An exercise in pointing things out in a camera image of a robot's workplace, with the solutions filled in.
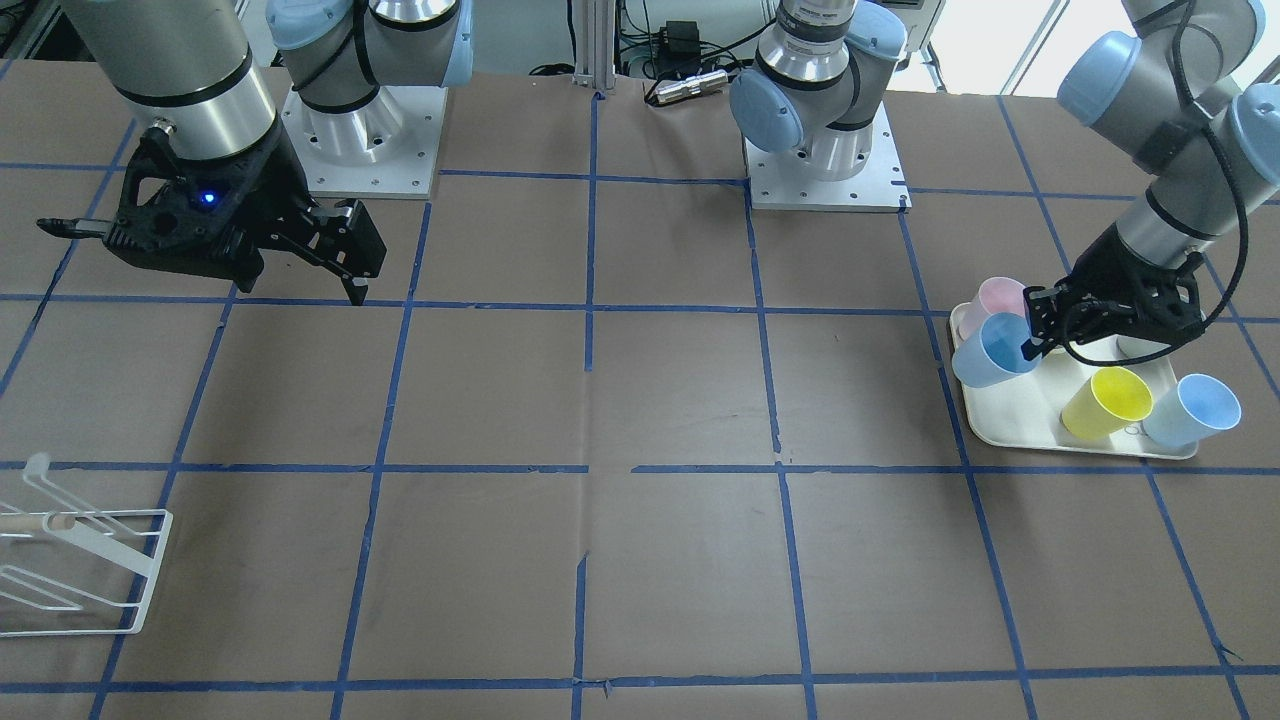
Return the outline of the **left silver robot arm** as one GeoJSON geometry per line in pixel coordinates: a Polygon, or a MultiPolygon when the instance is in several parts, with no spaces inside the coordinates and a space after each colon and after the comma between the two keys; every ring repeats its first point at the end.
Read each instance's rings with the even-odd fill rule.
{"type": "MultiPolygon", "coordinates": [[[[1258,1],[1128,1],[1133,33],[1098,38],[1062,79],[1060,105],[1123,150],[1152,183],[1050,287],[1024,291],[1021,355],[1124,336],[1164,356],[1199,338],[1204,252],[1236,231],[1240,284],[1249,214],[1277,192],[1277,86],[1233,81],[1265,31],[1258,1]]],[[[855,176],[902,60],[908,28],[873,1],[782,1],[753,63],[730,83],[744,138],[800,156],[823,181],[855,176]]]]}

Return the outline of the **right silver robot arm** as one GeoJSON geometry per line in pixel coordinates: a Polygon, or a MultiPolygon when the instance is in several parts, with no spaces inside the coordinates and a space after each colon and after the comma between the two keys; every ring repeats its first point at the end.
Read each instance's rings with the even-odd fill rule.
{"type": "Polygon", "coordinates": [[[270,1],[265,20],[301,109],[288,129],[229,1],[64,1],[61,9],[141,126],[106,220],[42,218],[154,272],[248,293],[262,252],[332,273],[355,306],[387,246],[355,196],[317,201],[298,146],[372,167],[410,140],[396,87],[448,88],[474,72],[468,1],[270,1]]]}

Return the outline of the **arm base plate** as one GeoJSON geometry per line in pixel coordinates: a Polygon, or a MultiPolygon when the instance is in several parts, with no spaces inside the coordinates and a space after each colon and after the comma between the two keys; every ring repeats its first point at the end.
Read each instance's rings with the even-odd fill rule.
{"type": "Polygon", "coordinates": [[[443,87],[381,87],[364,108],[325,114],[288,92],[282,122],[310,192],[324,199],[429,200],[449,95],[443,87]]]}
{"type": "Polygon", "coordinates": [[[800,149],[742,141],[751,205],[762,210],[899,213],[913,206],[884,104],[869,126],[823,128],[800,149]]]}

